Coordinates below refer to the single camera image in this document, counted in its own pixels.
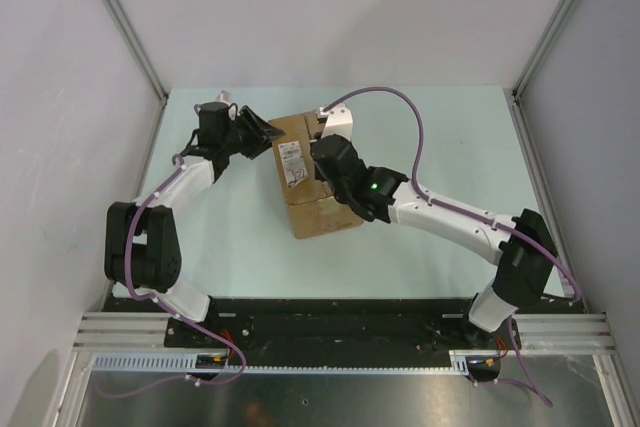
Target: light green table surface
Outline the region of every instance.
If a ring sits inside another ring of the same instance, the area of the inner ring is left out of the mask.
[[[171,171],[197,127],[193,106],[220,88],[174,89],[144,191]],[[234,101],[264,119],[325,105],[346,88],[231,89]],[[537,209],[502,92],[497,86],[402,87],[420,108],[425,150],[419,180],[428,188],[495,212]],[[410,173],[417,144],[413,114],[386,93],[348,102],[353,143],[368,165]],[[324,236],[293,237],[273,152],[240,155],[221,179],[176,219],[182,268],[213,296],[280,298],[433,298],[473,296],[495,274],[481,258],[426,232],[376,221]],[[562,294],[557,274],[547,291]]]

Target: brown cardboard box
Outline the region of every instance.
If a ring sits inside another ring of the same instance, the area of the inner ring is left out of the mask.
[[[361,225],[349,206],[339,204],[326,182],[315,180],[310,140],[322,132],[315,112],[269,121],[286,134],[273,143],[280,185],[297,239]]]

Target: metal panel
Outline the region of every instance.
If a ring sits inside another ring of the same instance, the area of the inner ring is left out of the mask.
[[[191,372],[196,370],[197,354],[98,354],[96,372]]]
[[[248,375],[224,387],[176,380],[129,399],[91,389],[80,425],[153,426],[598,426],[614,425],[589,357],[528,359],[549,409],[510,386],[477,387],[460,376]],[[515,359],[505,377],[521,377]],[[162,374],[96,373],[107,392],[126,392]]]

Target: white wall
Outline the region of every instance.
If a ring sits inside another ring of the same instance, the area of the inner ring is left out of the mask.
[[[122,0],[169,87],[512,87],[559,0]]]
[[[106,208],[159,107],[101,0],[0,0],[0,26],[0,425],[25,427],[104,289]]]
[[[525,93],[585,295],[640,396],[640,3],[582,0]]]

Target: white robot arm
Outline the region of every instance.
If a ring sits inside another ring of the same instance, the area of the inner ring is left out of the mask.
[[[464,318],[468,340],[485,344],[518,308],[540,300],[553,264],[510,233],[532,237],[555,255],[538,213],[525,209],[517,217],[496,214],[420,185],[423,195],[419,195],[404,174],[365,166],[350,141],[351,114],[344,105],[322,117],[326,118],[325,130],[312,145],[311,156],[316,178],[328,182],[338,202],[349,205],[366,221],[407,225],[448,239],[498,267],[496,277],[476,296]]]
[[[175,216],[185,212],[195,197],[218,180],[233,154],[253,159],[284,132],[247,106],[238,108],[225,91],[214,102],[198,105],[195,110],[199,128],[174,159],[179,170],[153,192],[150,202],[145,195],[109,208],[105,274],[126,285],[128,273],[137,296],[151,294],[152,299],[162,300],[181,316],[201,322],[207,316],[209,296],[181,273]]]

